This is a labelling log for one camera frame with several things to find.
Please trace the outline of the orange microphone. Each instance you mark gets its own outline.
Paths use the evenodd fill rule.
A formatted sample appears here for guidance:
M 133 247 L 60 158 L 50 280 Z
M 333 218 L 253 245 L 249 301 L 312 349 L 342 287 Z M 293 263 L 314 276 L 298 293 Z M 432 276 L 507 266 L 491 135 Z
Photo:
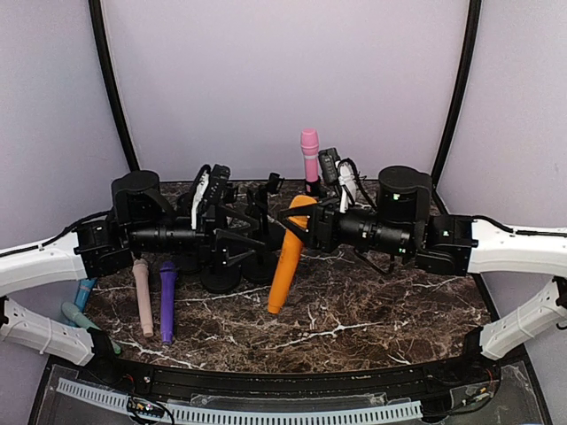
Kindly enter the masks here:
M 307 195 L 297 195 L 290 208 L 315 204 L 317 201 Z M 308 217 L 291 216 L 291 222 L 301 229 L 307 229 Z M 285 231 L 283 245 L 277 262 L 276 272 L 268 296 L 268 312 L 278 314 L 288 296 L 291 283 L 297 270 L 304 244 L 290 230 Z

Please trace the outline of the black stand of orange microphone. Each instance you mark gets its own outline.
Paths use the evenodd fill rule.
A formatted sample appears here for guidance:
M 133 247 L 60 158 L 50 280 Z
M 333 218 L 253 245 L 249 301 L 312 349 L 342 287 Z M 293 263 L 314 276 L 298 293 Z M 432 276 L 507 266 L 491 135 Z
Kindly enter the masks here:
M 257 220 L 259 224 L 259 228 L 250 236 L 264 243 L 265 249 L 245 260 L 242 273 L 248 282 L 266 285 L 272 282 L 277 265 L 275 241 L 268 221 L 268 189 L 265 185 L 260 185 L 256 190 L 248 189 L 246 195 L 245 214 Z

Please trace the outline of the black stand of purple microphone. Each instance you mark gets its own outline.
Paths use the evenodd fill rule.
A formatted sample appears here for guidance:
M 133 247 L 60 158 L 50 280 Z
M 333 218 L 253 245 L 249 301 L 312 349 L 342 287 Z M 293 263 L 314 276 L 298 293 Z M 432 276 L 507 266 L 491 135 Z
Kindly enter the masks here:
M 226 266 L 213 262 L 199 272 L 199 280 L 203 288 L 213 294 L 227 294 L 241 282 L 241 266 Z

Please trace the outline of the black stand of beige microphone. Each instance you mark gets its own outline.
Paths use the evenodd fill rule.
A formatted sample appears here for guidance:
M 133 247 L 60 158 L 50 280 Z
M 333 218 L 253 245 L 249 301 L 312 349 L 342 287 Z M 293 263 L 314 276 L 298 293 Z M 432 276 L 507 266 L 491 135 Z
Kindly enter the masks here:
M 260 219 L 260 235 L 266 243 L 276 243 L 284 236 L 284 229 L 276 222 L 271 222 L 268 215 L 268 196 L 279 192 L 284 178 L 278 173 L 271 173 L 268 181 L 258 186 L 254 202 Z

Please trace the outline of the purple microphone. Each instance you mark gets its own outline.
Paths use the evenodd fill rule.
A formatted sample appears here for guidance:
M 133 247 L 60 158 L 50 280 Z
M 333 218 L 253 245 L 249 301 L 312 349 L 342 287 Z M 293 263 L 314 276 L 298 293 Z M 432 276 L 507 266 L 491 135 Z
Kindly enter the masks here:
M 174 340 L 175 283 L 177 270 L 171 260 L 165 261 L 159 270 L 161 282 L 160 297 L 160 334 L 163 344 L 172 344 Z

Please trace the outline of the pink microphone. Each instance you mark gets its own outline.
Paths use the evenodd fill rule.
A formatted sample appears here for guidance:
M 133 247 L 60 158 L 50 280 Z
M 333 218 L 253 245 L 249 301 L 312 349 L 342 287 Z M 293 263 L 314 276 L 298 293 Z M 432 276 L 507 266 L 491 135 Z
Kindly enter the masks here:
M 301 132 L 300 147 L 304 159 L 306 193 L 309 196 L 317 197 L 320 188 L 318 172 L 319 138 L 315 129 L 306 128 Z

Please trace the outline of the beige microphone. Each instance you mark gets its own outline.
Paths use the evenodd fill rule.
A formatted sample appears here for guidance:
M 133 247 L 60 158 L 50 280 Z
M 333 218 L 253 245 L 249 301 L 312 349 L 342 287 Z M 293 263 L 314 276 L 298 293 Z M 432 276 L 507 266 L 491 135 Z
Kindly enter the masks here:
M 136 283 L 136 299 L 142 333 L 144 337 L 152 337 L 154 332 L 147 262 L 144 259 L 135 259 L 132 273 Z

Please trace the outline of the blue microphone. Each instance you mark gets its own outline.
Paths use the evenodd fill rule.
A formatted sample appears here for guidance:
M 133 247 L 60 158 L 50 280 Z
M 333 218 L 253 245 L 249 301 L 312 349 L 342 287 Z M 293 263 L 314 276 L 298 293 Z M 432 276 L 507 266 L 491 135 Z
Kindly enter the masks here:
M 95 288 L 96 284 L 96 279 L 82 279 L 79 281 L 74 304 L 77 306 L 81 313 L 84 312 L 85 307 L 89 301 L 90 293 Z

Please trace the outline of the green microphone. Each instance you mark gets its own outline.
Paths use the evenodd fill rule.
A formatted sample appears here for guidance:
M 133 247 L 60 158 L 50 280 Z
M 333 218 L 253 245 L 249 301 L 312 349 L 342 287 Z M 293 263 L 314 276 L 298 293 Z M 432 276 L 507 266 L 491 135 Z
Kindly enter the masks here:
M 101 328 L 97 324 L 95 324 L 83 312 L 80 311 L 77 305 L 71 302 L 64 302 L 61 305 L 61 312 L 68 320 L 70 320 L 79 328 L 94 328 L 96 330 L 101 330 Z

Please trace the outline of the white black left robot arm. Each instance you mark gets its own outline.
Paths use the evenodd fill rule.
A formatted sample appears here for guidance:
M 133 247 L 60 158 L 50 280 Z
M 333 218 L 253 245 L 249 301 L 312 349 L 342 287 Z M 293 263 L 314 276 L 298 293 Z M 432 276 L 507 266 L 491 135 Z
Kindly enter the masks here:
M 81 367 L 106 386 L 125 378 L 109 336 L 95 328 L 73 328 L 34 313 L 10 295 L 63 281 L 114 274 L 143 253 L 195 252 L 200 264 L 225 270 L 266 245 L 250 234 L 257 222 L 226 201 L 229 169 L 203 166 L 193 192 L 172 205 L 150 170 L 125 174 L 111 184 L 113 206 L 64 228 L 58 235 L 1 252 L 1 338 Z

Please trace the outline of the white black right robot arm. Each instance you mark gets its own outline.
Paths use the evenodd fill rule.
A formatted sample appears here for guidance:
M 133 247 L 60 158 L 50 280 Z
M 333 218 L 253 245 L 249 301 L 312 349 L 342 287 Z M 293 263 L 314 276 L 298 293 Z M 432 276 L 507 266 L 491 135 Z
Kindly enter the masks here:
M 503 358 L 517 346 L 566 320 L 566 232 L 519 228 L 483 215 L 430 214 L 432 178 L 408 166 L 389 166 L 378 175 L 375 199 L 363 208 L 355 197 L 365 192 L 348 162 L 326 166 L 327 184 L 336 197 L 317 201 L 296 196 L 279 214 L 286 233 L 268 297 L 268 311 L 279 313 L 287 298 L 303 248 L 331 252 L 350 245 L 402 259 L 429 274 L 465 276 L 487 272 L 548 274 L 549 282 L 512 313 L 473 329 L 463 356 L 452 366 L 461 384 L 473 383 L 486 359 Z

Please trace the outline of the black front rail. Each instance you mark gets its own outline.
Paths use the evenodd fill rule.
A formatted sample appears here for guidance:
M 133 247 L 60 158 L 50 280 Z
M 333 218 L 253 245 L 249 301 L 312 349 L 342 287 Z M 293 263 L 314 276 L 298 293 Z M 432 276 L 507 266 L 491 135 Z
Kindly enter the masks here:
M 118 359 L 121 382 L 115 389 L 133 390 L 159 401 L 189 401 L 196 396 L 230 398 L 338 398 L 384 394 L 389 399 L 438 399 L 461 386 L 501 379 L 499 360 L 456 357 L 413 366 L 322 374 L 246 374 L 198 371 Z

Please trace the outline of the black left corner post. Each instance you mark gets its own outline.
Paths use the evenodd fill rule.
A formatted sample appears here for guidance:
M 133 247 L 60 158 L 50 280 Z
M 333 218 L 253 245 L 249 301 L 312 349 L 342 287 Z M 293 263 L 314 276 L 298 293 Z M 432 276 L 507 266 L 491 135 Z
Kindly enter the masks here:
M 114 126 L 120 141 L 122 153 L 130 171 L 140 169 L 135 153 L 135 147 L 129 133 L 126 115 L 120 99 L 119 87 L 113 69 L 110 46 L 105 28 L 103 3 L 99 0 L 89 0 L 89 15 L 97 49 L 98 62 L 105 85 L 108 104 L 113 116 Z

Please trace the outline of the black corner post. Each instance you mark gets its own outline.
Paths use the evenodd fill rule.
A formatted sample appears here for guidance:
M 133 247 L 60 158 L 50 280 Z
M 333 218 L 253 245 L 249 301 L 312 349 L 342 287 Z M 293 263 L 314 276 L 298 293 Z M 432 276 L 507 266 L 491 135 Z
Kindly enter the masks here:
M 447 111 L 446 123 L 443 128 L 438 151 L 431 170 L 431 178 L 434 189 L 439 186 L 445 165 L 447 163 L 452 141 L 454 139 L 457 123 L 460 117 L 462 103 L 469 80 L 470 67 L 474 56 L 481 10 L 481 0 L 469 1 L 462 40 L 462 50 L 454 81 L 454 89 Z
M 113 116 L 114 126 L 120 141 L 122 153 L 130 171 L 140 169 L 135 153 L 135 147 L 129 133 L 126 115 L 120 99 L 119 87 L 113 69 L 110 46 L 105 28 L 103 3 L 99 0 L 89 0 L 89 15 L 97 49 L 98 62 L 105 85 L 108 104 Z

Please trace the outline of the black right corner post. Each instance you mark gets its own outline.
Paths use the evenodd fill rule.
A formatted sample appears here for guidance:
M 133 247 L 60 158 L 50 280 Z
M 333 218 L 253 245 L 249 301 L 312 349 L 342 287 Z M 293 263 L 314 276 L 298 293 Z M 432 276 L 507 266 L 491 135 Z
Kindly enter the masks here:
M 470 67 L 474 56 L 481 10 L 481 0 L 469 1 L 462 40 L 462 50 L 454 81 L 454 89 L 447 111 L 446 123 L 443 128 L 438 151 L 431 170 L 431 178 L 434 189 L 439 186 L 445 165 L 447 163 L 452 141 L 454 139 L 457 123 L 460 117 L 462 103 L 469 80 Z

